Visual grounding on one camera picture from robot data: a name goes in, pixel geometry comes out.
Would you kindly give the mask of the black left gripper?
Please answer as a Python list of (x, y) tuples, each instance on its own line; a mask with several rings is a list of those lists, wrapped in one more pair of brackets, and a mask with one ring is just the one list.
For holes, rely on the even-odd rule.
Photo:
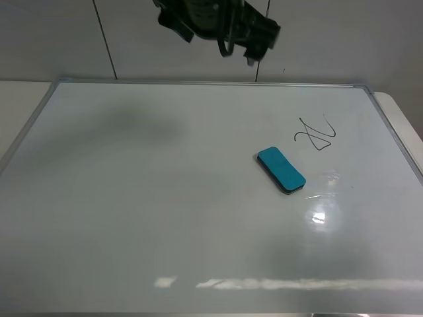
[(190, 43), (197, 36), (217, 42), (222, 57), (233, 54), (235, 46), (245, 49), (249, 65), (260, 62), (277, 42), (280, 25), (262, 15), (246, 1), (161, 0), (158, 23)]

